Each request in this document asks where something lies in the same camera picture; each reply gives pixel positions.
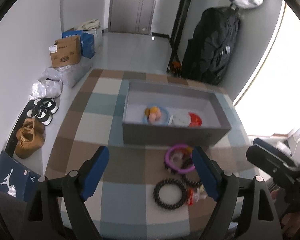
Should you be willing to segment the person's right hand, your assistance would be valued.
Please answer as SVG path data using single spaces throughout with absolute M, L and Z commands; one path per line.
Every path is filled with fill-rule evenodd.
M 285 202 L 285 190 L 275 189 L 270 193 L 277 215 L 282 225 L 283 239 L 293 239 L 300 229 L 300 211 L 287 213 L 289 204 Z

